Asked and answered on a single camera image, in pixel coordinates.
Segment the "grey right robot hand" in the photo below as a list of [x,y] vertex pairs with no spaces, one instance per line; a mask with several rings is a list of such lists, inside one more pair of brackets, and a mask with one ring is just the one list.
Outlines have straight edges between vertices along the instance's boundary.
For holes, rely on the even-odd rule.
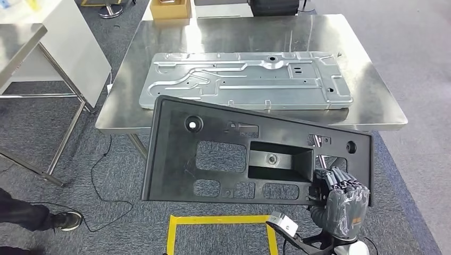
[[370,190],[338,167],[317,168],[314,183],[326,196],[324,206],[309,206],[311,219],[333,237],[353,241],[365,220]]

